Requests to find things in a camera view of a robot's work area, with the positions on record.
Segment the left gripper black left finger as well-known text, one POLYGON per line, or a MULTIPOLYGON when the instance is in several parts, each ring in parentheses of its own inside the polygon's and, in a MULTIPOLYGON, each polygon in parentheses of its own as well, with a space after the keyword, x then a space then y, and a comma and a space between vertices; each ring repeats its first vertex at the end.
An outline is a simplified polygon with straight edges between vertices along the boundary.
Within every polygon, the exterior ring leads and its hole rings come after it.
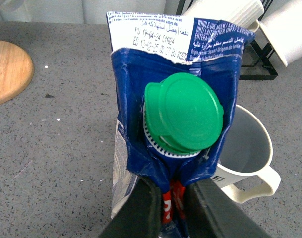
POLYGON ((140 177, 127 202, 100 238, 157 238, 161 229, 162 193, 149 178, 140 177))

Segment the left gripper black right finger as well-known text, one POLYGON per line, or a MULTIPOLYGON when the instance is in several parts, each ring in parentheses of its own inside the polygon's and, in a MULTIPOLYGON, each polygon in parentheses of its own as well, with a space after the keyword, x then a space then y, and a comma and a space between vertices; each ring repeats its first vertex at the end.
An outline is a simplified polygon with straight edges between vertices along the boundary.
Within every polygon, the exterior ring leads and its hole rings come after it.
POLYGON ((191 238, 271 237, 209 178, 186 187, 184 207, 191 238))

